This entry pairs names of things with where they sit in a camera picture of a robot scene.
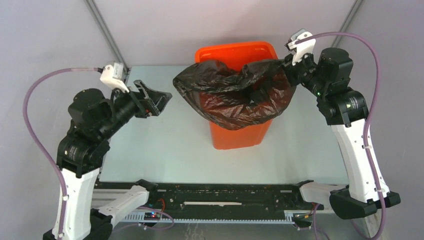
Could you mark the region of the orange plastic trash bin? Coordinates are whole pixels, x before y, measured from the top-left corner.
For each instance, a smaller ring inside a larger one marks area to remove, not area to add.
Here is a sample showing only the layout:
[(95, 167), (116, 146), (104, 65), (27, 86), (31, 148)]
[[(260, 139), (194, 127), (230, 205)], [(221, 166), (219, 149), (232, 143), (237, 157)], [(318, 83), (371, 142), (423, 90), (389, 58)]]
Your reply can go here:
[[(230, 69), (240, 71), (243, 65), (265, 59), (277, 59), (274, 47), (266, 41), (248, 41), (206, 46), (194, 54), (194, 62), (218, 60)], [(231, 150), (259, 145), (272, 121), (251, 125), (239, 130), (228, 130), (209, 122), (213, 147), (217, 150)]]

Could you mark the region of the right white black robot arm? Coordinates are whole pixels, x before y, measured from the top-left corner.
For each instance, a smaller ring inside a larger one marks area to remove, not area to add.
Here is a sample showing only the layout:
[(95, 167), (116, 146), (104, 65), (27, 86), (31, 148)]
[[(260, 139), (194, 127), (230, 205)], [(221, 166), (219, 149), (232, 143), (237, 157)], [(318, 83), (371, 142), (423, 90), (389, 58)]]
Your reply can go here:
[(349, 86), (353, 66), (346, 50), (333, 47), (324, 49), (318, 62), (311, 53), (301, 58), (291, 53), (283, 60), (290, 85), (301, 85), (316, 97), (317, 108), (336, 137), (348, 177), (344, 186), (303, 181), (291, 194), (291, 204), (297, 209), (321, 204), (343, 220), (364, 218), (401, 202), (400, 195), (385, 183), (371, 136), (364, 133), (369, 108), (365, 97)]

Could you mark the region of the black plastic trash bag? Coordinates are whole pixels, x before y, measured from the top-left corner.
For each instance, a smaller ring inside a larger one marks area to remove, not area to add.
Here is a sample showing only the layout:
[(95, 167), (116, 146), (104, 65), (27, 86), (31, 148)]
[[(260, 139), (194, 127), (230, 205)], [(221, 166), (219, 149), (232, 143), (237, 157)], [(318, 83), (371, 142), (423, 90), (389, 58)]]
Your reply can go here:
[(250, 62), (239, 71), (219, 60), (195, 63), (173, 86), (201, 117), (231, 131), (280, 116), (296, 91), (279, 59)]

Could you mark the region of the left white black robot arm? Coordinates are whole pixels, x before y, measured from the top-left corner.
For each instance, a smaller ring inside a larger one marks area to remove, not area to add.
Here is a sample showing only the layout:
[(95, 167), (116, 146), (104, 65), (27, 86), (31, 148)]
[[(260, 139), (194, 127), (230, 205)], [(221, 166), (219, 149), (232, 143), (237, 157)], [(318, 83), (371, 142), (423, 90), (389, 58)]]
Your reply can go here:
[(156, 206), (156, 184), (141, 179), (117, 199), (92, 207), (95, 184), (112, 136), (131, 118), (159, 116), (172, 99), (171, 93), (153, 90), (141, 80), (134, 84), (136, 91), (119, 91), (113, 100), (96, 88), (84, 89), (73, 98), (68, 107), (70, 128), (58, 145), (56, 158), (66, 187), (64, 217), (57, 218), (43, 239), (106, 240), (133, 210)]

